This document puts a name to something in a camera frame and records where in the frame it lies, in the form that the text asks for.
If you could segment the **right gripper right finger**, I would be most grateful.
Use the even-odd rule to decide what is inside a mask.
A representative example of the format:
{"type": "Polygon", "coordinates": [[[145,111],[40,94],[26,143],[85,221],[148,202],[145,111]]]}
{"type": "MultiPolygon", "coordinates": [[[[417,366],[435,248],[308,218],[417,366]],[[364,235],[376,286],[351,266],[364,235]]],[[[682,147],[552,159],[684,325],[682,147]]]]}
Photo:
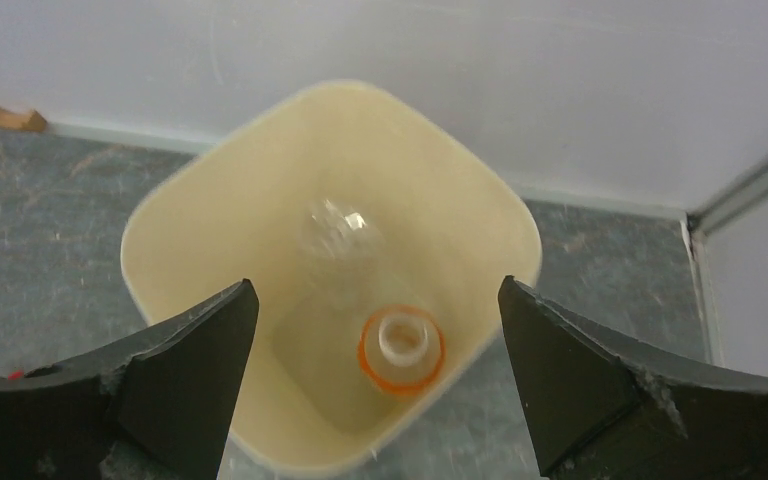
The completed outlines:
{"type": "Polygon", "coordinates": [[[768,377],[605,327],[513,277],[498,303],[549,479],[768,479],[768,377]]]}

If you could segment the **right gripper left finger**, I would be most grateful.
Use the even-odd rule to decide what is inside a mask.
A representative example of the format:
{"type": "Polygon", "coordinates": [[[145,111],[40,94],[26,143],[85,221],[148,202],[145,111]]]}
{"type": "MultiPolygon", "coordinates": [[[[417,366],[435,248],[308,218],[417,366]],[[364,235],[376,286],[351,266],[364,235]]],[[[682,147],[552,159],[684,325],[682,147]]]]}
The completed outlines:
{"type": "Polygon", "coordinates": [[[214,479],[259,300],[242,280],[87,353],[0,376],[0,479],[214,479]]]}

